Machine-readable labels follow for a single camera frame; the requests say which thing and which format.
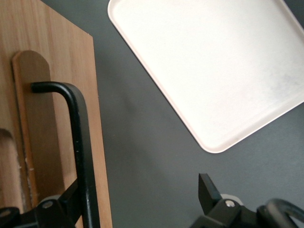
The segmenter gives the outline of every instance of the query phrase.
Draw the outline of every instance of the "dark gray table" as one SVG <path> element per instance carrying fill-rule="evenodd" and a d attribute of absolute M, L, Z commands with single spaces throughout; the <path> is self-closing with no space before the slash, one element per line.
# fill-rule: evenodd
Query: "dark gray table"
<path fill-rule="evenodd" d="M 304 104 L 228 151 L 207 153 L 112 26 L 108 0 L 43 1 L 94 37 L 114 228 L 189 227 L 202 214 L 202 172 L 249 209 L 274 197 L 304 208 Z M 303 26 L 304 1 L 286 2 Z"/>

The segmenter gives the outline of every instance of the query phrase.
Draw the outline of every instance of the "black handle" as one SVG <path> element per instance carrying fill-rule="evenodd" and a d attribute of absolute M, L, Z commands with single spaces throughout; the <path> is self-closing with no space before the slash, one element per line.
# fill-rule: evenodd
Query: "black handle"
<path fill-rule="evenodd" d="M 78 189 L 85 228 L 99 228 L 99 213 L 86 103 L 77 87 L 68 83 L 36 82 L 33 93 L 56 92 L 61 94 L 69 109 Z"/>

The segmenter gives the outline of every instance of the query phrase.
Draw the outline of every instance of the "metal screw head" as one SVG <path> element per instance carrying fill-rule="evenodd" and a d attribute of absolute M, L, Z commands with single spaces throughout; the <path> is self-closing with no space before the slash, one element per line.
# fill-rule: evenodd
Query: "metal screw head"
<path fill-rule="evenodd" d="M 3 211 L 3 212 L 0 213 L 0 218 L 3 218 L 3 217 L 5 217 L 5 216 L 8 216 L 9 214 L 10 214 L 10 210 L 7 209 L 7 210 L 5 210 L 5 211 Z"/>
<path fill-rule="evenodd" d="M 47 209 L 50 208 L 53 205 L 52 201 L 47 201 L 42 205 L 42 208 Z"/>
<path fill-rule="evenodd" d="M 230 208 L 233 208 L 236 206 L 236 204 L 232 200 L 226 200 L 225 203 L 226 203 L 226 206 L 230 207 Z"/>

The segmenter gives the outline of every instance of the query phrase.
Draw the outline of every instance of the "wood grain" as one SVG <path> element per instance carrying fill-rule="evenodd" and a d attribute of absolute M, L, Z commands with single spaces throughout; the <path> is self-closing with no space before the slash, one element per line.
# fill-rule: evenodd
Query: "wood grain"
<path fill-rule="evenodd" d="M 32 206 L 64 192 L 52 94 L 34 94 L 30 84 L 50 81 L 47 61 L 35 51 L 12 59 Z"/>
<path fill-rule="evenodd" d="M 111 228 L 92 37 L 39 0 L 1 0 L 0 32 L 0 128 L 12 133 L 19 157 L 23 155 L 10 60 L 19 51 L 36 51 L 49 63 L 51 81 L 74 84 L 84 95 L 101 226 Z M 64 186 L 67 188 L 76 178 L 69 115 L 60 95 L 54 94 L 53 101 Z M 25 163 L 20 160 L 21 168 L 25 169 Z"/>
<path fill-rule="evenodd" d="M 0 186 L 0 208 L 18 207 L 23 212 L 18 153 L 5 129 L 0 129 Z"/>

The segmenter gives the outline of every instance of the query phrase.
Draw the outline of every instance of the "curved metal rod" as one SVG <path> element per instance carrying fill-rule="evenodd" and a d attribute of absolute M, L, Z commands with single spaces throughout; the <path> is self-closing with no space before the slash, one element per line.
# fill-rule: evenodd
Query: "curved metal rod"
<path fill-rule="evenodd" d="M 85 228 L 99 228 L 100 221 L 92 149 L 84 97 L 74 85 L 68 83 L 36 82 L 31 84 L 31 89 L 33 93 L 59 93 L 67 102 L 71 121 L 83 224 Z"/>
<path fill-rule="evenodd" d="M 288 201 L 272 199 L 265 207 L 267 221 L 274 228 L 297 228 L 290 217 L 304 222 L 304 210 Z"/>

